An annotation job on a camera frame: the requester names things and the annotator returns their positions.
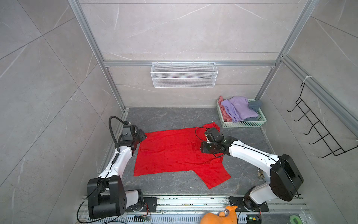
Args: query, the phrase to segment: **gray floor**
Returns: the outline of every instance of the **gray floor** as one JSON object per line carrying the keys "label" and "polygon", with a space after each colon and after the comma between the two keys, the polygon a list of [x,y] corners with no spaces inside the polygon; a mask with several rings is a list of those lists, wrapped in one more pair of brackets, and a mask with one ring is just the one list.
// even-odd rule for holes
{"label": "gray floor", "polygon": [[[221,126],[216,108],[130,108],[127,121],[144,132],[199,127],[215,122]],[[270,152],[260,128],[223,128],[222,133]],[[241,159],[225,155],[223,165],[231,178],[208,189],[193,172],[171,172],[134,177],[138,150],[129,160],[122,181],[125,190],[141,189],[145,194],[244,194],[252,186],[264,183],[258,178],[257,168]]]}

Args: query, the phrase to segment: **vertical metal post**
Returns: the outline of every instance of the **vertical metal post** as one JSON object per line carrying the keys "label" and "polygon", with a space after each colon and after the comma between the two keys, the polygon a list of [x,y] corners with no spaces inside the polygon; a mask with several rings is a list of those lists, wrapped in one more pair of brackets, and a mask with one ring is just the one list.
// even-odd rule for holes
{"label": "vertical metal post", "polygon": [[82,8],[78,2],[78,0],[68,0],[78,22],[79,25],[81,26],[84,35],[86,36],[86,39],[88,41],[88,43],[90,44],[90,47],[98,61],[98,64],[101,67],[102,72],[104,73],[108,84],[111,87],[111,90],[118,102],[119,107],[121,108],[122,111],[124,111],[126,109],[123,100],[121,98],[121,95],[118,92],[117,86],[113,81],[113,78],[111,76],[111,74],[109,73],[108,69],[106,68],[106,66],[104,65],[104,59],[102,57],[101,51],[96,43],[96,40],[91,32],[90,26],[86,20],[86,17],[84,16],[84,13],[82,11]]}
{"label": "vertical metal post", "polygon": [[261,88],[259,89],[255,99],[259,100],[261,99],[261,97],[263,96],[263,94],[265,93],[267,87],[269,86],[272,78],[274,77],[277,69],[280,67],[281,63],[282,63],[282,57],[284,54],[287,54],[287,52],[291,49],[293,43],[295,42],[295,40],[297,39],[298,35],[300,34],[301,30],[303,29],[304,25],[306,24],[307,20],[309,19],[310,15],[312,14],[314,8],[317,6],[319,0],[308,0],[300,14],[300,16],[298,17],[298,20],[295,24],[295,26],[293,27],[289,37],[287,38],[284,46],[282,47],[277,59],[276,59],[276,65],[271,68],[271,70],[269,71],[265,81],[263,82]]}

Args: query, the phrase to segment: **white wire basket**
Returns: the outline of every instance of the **white wire basket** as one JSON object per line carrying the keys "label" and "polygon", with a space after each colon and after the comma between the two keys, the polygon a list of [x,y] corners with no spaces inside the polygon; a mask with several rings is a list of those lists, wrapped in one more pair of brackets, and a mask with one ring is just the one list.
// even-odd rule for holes
{"label": "white wire basket", "polygon": [[155,88],[214,87],[214,62],[156,62],[150,70]]}
{"label": "white wire basket", "polygon": [[216,101],[216,109],[218,110],[219,113],[219,117],[220,117],[220,121],[221,121],[221,126],[223,128],[250,128],[250,127],[261,127],[261,125],[263,125],[267,120],[266,117],[263,115],[261,109],[258,109],[258,117],[257,117],[257,121],[239,121],[239,122],[225,122],[223,115],[221,113],[220,110],[220,106],[219,106],[219,101]]}

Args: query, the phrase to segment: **orange plush toy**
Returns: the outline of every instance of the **orange plush toy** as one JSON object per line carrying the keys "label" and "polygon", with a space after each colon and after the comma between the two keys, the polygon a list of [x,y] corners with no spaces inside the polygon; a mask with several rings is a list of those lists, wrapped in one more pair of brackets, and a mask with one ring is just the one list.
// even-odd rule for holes
{"label": "orange plush toy", "polygon": [[200,224],[237,224],[237,215],[235,212],[237,206],[227,206],[226,209],[229,210],[228,216],[225,216],[224,212],[220,212],[219,216],[208,213],[204,215]]}

